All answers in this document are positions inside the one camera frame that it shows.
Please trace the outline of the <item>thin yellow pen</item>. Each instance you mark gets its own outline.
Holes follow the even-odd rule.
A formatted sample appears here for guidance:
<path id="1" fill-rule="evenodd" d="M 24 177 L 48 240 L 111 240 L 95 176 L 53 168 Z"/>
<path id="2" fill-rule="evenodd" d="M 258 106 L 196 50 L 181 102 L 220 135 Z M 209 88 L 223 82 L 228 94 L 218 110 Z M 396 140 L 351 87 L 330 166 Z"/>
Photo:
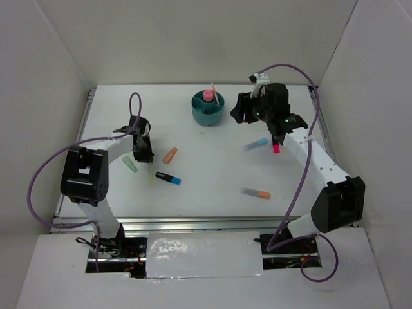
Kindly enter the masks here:
<path id="1" fill-rule="evenodd" d="M 153 163 L 149 163 L 149 184 L 151 187 L 153 187 L 154 185 L 154 167 L 153 167 Z"/>

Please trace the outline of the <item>thin orange pen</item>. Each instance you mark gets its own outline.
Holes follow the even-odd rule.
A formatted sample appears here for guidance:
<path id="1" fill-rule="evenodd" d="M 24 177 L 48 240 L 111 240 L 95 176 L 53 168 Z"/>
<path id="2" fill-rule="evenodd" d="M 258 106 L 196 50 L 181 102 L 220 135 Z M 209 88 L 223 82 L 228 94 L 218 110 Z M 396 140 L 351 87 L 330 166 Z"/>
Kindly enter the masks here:
<path id="1" fill-rule="evenodd" d="M 212 92 L 213 92 L 213 94 L 214 94 L 214 99 L 215 99 L 217 105 L 220 106 L 219 97 L 218 97 L 218 94 L 217 94 L 217 91 L 216 91 L 216 88 L 215 88 L 214 83 L 211 83 L 211 87 L 212 87 Z"/>

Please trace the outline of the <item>pink capped marker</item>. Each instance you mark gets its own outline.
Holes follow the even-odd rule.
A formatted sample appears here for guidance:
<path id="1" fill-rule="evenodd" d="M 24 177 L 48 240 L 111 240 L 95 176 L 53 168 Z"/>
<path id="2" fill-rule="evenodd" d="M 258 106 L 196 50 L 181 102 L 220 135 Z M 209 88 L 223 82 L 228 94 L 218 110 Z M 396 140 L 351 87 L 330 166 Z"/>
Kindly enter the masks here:
<path id="1" fill-rule="evenodd" d="M 214 92 L 213 90 L 204 90 L 202 95 L 202 100 L 204 102 L 213 102 L 214 101 Z"/>

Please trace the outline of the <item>grey orange highlighter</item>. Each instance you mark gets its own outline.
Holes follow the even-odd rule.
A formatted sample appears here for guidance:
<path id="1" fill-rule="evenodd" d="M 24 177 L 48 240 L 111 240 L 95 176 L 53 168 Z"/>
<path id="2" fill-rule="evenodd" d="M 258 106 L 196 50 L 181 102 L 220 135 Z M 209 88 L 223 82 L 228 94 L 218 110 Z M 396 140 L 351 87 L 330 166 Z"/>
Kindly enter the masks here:
<path id="1" fill-rule="evenodd" d="M 249 196 L 254 196 L 254 197 L 263 198 L 263 199 L 270 199 L 271 197 L 269 192 L 246 188 L 246 187 L 241 187 L 239 192 L 241 194 L 246 194 Z"/>

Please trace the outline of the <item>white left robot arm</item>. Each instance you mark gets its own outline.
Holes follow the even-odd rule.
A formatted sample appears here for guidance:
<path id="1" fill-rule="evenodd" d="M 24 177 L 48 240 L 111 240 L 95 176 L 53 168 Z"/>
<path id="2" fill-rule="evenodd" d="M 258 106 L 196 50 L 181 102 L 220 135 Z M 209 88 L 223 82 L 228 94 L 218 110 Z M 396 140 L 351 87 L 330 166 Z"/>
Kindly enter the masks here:
<path id="1" fill-rule="evenodd" d="M 126 253 L 127 241 L 122 224 L 113 215 L 106 195 L 109 190 L 109 165 L 132 152 L 139 163 L 153 162 L 150 122 L 132 116 L 128 126 L 113 132 L 107 140 L 85 147 L 68 149 L 61 180 L 61 193 L 76 203 L 100 231 L 99 245 L 113 257 Z"/>

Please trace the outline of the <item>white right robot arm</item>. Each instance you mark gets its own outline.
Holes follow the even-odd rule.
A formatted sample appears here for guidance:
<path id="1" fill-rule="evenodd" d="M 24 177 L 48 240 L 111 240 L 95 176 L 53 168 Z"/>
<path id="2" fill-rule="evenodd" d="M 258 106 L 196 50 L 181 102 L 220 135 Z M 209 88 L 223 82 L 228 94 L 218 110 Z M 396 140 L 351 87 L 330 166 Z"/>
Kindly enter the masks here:
<path id="1" fill-rule="evenodd" d="M 291 112 L 284 84 L 270 83 L 240 93 L 230 114 L 239 124 L 264 122 L 275 140 L 303 166 L 303 177 L 312 179 L 319 193 L 308 214 L 280 225 L 269 249 L 281 242 L 284 250 L 296 252 L 303 245 L 303 236 L 326 234 L 361 220 L 364 181 L 342 170 L 315 140 L 304 119 Z"/>

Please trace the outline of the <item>green highlighter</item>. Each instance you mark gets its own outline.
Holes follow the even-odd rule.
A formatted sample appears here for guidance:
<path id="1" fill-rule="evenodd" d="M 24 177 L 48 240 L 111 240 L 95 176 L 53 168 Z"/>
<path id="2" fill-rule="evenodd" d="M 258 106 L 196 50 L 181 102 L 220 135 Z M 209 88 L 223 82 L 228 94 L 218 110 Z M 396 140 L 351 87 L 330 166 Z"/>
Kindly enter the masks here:
<path id="1" fill-rule="evenodd" d="M 136 173 L 138 171 L 137 166 L 133 163 L 132 159 L 128 156 L 124 156 L 122 158 L 123 163 L 133 172 Z"/>

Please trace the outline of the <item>teal round organizer container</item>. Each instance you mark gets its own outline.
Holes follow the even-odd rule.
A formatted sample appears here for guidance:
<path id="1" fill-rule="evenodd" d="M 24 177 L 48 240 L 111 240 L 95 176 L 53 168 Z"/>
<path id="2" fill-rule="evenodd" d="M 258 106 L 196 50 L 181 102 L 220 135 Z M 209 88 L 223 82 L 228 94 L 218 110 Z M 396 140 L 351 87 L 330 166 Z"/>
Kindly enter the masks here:
<path id="1" fill-rule="evenodd" d="M 223 118 L 225 109 L 225 99 L 221 93 L 217 92 L 217 98 L 211 102 L 203 99 L 205 90 L 197 92 L 191 99 L 192 116 L 194 120 L 202 126 L 215 126 Z"/>

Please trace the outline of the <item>black blue highlighter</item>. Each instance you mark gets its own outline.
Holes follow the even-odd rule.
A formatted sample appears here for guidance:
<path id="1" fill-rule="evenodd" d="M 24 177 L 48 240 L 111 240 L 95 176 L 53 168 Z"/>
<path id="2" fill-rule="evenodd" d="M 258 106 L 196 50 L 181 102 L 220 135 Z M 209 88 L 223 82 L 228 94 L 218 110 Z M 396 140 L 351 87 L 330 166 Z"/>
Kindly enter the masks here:
<path id="1" fill-rule="evenodd" d="M 180 178 L 177 178 L 177 177 L 174 177 L 174 176 L 171 176 L 169 174 L 162 173 L 162 172 L 156 172 L 155 177 L 159 178 L 163 181 L 173 183 L 175 185 L 180 185 L 180 183 L 181 183 Z"/>

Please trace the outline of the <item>blue capped clear highlighter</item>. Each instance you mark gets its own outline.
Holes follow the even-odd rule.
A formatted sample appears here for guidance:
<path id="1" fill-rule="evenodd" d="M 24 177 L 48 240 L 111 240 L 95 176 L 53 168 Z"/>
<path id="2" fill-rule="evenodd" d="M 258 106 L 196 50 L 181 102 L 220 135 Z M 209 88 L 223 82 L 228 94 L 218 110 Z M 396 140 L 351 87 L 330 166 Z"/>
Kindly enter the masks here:
<path id="1" fill-rule="evenodd" d="M 244 145 L 242 147 L 242 150 L 244 150 L 244 152 L 246 152 L 246 151 L 250 151 L 252 149 L 261 147 L 263 145 L 267 145 L 267 144 L 268 144 L 268 139 L 267 138 L 262 138 L 262 139 L 256 140 L 255 142 Z"/>

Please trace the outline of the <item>black pink highlighter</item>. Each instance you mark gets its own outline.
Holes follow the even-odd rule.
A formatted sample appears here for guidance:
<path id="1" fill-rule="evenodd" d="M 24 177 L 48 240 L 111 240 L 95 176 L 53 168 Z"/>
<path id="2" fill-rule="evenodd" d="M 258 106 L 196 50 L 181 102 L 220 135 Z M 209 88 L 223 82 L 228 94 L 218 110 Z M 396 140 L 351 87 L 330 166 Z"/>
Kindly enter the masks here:
<path id="1" fill-rule="evenodd" d="M 272 149 L 275 154 L 278 154 L 281 152 L 281 147 L 275 136 L 272 136 Z"/>

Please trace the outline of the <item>white foil cover plate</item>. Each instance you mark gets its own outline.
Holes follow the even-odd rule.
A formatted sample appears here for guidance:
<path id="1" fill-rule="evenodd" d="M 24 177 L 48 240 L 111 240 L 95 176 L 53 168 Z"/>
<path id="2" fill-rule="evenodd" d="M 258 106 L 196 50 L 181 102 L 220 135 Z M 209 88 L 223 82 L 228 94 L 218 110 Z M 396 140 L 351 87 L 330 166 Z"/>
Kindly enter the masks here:
<path id="1" fill-rule="evenodd" d="M 152 233 L 147 240 L 150 279 L 263 275 L 258 232 Z"/>

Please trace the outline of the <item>aluminium rail frame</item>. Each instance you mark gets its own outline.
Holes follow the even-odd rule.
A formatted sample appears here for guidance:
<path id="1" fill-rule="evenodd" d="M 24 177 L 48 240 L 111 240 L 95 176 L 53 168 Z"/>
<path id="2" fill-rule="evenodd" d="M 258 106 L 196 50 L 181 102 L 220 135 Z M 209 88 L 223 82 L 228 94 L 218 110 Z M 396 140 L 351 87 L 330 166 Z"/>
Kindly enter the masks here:
<path id="1" fill-rule="evenodd" d="M 219 86 L 225 99 L 222 120 L 215 126 L 198 124 L 191 99 L 202 85 L 100 85 L 80 135 L 82 147 L 91 138 L 111 133 L 141 112 L 151 124 L 154 153 L 154 185 L 149 184 L 149 164 L 135 162 L 133 173 L 122 161 L 127 153 L 109 165 L 107 201 L 115 218 L 126 231 L 203 230 L 240 227 L 248 221 L 262 226 L 276 224 L 286 213 L 295 193 L 298 200 L 292 217 L 310 212 L 319 193 L 312 179 L 303 177 L 303 166 L 285 147 L 275 154 L 270 144 L 244 152 L 242 147 L 269 132 L 262 122 L 238 124 L 229 112 L 244 86 Z M 169 164 L 162 160 L 176 147 Z M 155 177 L 162 172 L 181 179 L 175 185 Z M 269 192 L 263 199 L 239 192 L 241 187 Z M 76 203 L 64 197 L 57 213 L 59 223 L 78 223 L 86 215 Z"/>

